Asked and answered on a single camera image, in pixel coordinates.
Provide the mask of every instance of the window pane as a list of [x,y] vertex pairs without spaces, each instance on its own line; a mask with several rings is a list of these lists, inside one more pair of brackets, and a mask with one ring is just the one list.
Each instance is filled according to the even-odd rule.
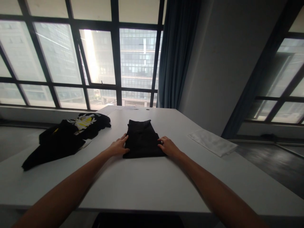
[[71,0],[75,19],[112,21],[111,0]]
[[304,63],[304,40],[284,39],[267,69],[259,95],[280,97]]
[[46,81],[25,22],[0,21],[0,42],[19,80]]
[[293,97],[304,97],[304,78],[291,93]]
[[303,117],[304,103],[285,102],[272,122],[296,124]]
[[55,86],[55,90],[62,108],[87,109],[82,88]]
[[150,107],[151,93],[122,91],[123,106]]
[[304,33],[304,6],[299,12],[297,18],[289,29],[290,32],[300,32]]
[[55,107],[50,89],[46,85],[21,85],[29,102],[33,106]]
[[276,101],[255,100],[251,105],[251,108],[249,110],[246,119],[264,121],[271,112],[275,104]]
[[32,16],[68,18],[64,0],[27,0],[27,3]]
[[152,88],[156,31],[120,29],[122,87]]
[[34,25],[53,82],[81,84],[70,25],[38,22]]
[[2,104],[25,105],[25,102],[13,83],[0,83],[0,102]]
[[88,89],[90,108],[99,110],[107,105],[117,105],[116,90]]
[[156,108],[156,102],[157,102],[157,93],[154,94],[154,98],[153,98],[153,108]]
[[7,78],[12,77],[1,56],[0,56],[0,77],[7,77]]
[[119,21],[157,24],[159,1],[119,0]]
[[163,35],[163,31],[161,32],[161,41],[160,41],[160,44],[159,44],[155,89],[158,89],[158,74],[159,74],[159,61],[161,59],[161,50],[162,50],[162,35]]
[[22,15],[18,0],[1,1],[0,14]]
[[91,82],[115,84],[111,32],[80,30]]

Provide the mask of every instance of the left hand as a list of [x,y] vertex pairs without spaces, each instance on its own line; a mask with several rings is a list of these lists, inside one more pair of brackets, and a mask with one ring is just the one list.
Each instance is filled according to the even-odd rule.
[[110,156],[119,156],[123,155],[130,151],[130,149],[124,148],[124,143],[127,141],[129,136],[126,136],[126,133],[123,134],[121,138],[118,138],[115,142],[105,150]]

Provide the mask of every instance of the white wall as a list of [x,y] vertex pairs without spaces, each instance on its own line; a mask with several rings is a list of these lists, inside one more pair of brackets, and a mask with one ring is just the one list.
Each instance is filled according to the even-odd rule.
[[286,0],[207,0],[179,111],[221,135]]
[[304,127],[244,122],[237,134],[249,136],[275,134],[280,138],[304,139]]
[[59,124],[63,119],[76,119],[78,115],[83,112],[88,111],[1,106],[0,118],[7,120]]

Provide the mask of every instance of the white towel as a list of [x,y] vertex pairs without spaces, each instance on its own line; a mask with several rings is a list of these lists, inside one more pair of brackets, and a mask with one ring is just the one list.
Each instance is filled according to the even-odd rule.
[[236,144],[204,129],[192,132],[188,136],[219,157],[230,154],[237,147]]

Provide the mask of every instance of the blue curtain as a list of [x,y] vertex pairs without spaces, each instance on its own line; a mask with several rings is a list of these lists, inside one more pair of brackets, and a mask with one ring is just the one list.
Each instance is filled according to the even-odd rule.
[[168,0],[164,24],[157,107],[177,109],[191,56],[200,0]]

